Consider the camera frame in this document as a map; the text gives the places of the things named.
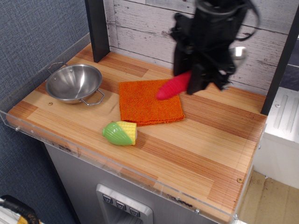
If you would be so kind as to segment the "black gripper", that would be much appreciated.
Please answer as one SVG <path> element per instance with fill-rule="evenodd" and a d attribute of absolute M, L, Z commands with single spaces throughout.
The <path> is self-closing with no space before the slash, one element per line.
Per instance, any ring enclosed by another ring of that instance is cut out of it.
<path fill-rule="evenodd" d="M 236 72 L 229 46 L 236 39 L 247 12 L 243 0 L 198 0 L 192 18 L 175 13 L 171 36 L 177 42 L 173 74 L 191 70 L 188 95 L 214 83 L 220 90 Z"/>

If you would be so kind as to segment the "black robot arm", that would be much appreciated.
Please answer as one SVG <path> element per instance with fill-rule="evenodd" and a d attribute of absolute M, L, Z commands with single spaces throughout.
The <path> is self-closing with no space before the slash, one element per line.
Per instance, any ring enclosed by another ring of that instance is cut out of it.
<path fill-rule="evenodd" d="M 198 0 L 193 18 L 176 13 L 171 37 L 177 42 L 174 75 L 190 71 L 186 92 L 192 95 L 215 83 L 222 90 L 236 71 L 229 46 L 248 10 L 243 0 Z"/>

